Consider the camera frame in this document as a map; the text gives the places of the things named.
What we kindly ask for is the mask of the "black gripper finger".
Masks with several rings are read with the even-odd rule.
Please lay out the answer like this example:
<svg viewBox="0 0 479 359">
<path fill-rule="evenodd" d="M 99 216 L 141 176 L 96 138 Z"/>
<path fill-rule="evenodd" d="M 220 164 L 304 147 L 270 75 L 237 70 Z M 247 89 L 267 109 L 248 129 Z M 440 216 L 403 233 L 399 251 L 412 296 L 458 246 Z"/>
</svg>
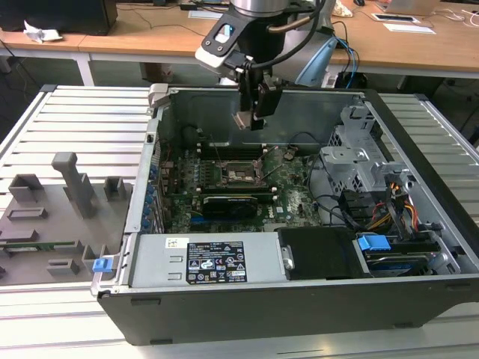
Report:
<svg viewBox="0 0 479 359">
<path fill-rule="evenodd" d="M 253 111 L 258 101 L 259 72 L 245 70 L 239 75 L 239 109 Z"/>
<path fill-rule="evenodd" d="M 264 128 L 265 118 L 275 113 L 280 99 L 281 87 L 271 87 L 266 83 L 258 85 L 257 96 L 251 112 L 250 128 L 252 131 Z"/>
</svg>

